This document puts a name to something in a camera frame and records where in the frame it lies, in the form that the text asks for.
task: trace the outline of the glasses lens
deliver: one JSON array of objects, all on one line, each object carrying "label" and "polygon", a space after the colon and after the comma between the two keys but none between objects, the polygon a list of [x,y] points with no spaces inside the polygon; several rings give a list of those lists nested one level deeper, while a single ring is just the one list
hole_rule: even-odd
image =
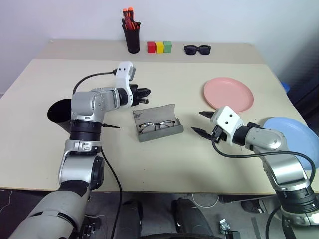
[{"label": "glasses lens", "polygon": [[175,122],[174,121],[164,121],[162,123],[159,124],[159,128],[160,129],[165,129],[165,128],[170,128],[170,127],[174,127]]},{"label": "glasses lens", "polygon": [[194,46],[187,46],[185,48],[186,55],[195,55],[196,54],[196,47]]},{"label": "glasses lens", "polygon": [[152,123],[145,123],[141,125],[141,133],[149,133],[155,131],[156,127]]},{"label": "glasses lens", "polygon": [[202,55],[209,55],[210,49],[209,49],[208,46],[201,46],[199,48],[199,53],[202,54]]}]

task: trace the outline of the plate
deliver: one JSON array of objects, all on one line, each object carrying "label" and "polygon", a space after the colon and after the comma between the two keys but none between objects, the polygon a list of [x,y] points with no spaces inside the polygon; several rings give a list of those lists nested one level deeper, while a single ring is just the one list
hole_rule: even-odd
[{"label": "plate", "polygon": [[[264,128],[275,129],[284,134],[290,151],[305,154],[319,167],[319,138],[304,124],[287,117],[273,117],[267,120]],[[304,158],[297,156],[305,170],[311,170]]]},{"label": "plate", "polygon": [[230,106],[235,112],[248,110],[254,103],[250,89],[232,78],[218,77],[206,82],[204,96],[215,109]]}]

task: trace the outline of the black sunglasses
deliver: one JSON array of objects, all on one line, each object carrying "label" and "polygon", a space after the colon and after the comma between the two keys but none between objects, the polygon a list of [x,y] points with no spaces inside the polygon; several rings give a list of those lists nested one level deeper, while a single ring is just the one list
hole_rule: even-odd
[{"label": "black sunglasses", "polygon": [[210,46],[202,45],[202,46],[193,46],[188,45],[184,46],[184,51],[186,55],[195,55],[197,51],[199,51],[202,55],[209,55],[210,54]]}]

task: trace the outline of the green block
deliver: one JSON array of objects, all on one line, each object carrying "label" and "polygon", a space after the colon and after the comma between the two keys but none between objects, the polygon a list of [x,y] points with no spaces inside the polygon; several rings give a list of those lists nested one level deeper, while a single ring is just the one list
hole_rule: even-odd
[{"label": "green block", "polygon": [[171,53],[171,41],[164,42],[164,53]]}]

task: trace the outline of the black cup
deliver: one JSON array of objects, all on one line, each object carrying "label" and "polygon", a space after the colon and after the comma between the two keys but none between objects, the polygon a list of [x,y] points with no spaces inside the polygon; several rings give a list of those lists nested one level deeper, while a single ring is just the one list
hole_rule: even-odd
[{"label": "black cup", "polygon": [[122,25],[128,51],[132,54],[136,54],[140,51],[140,28],[135,30],[128,30]]},{"label": "black cup", "polygon": [[70,133],[71,124],[71,99],[63,99],[55,102],[48,110],[49,120],[61,126]]}]

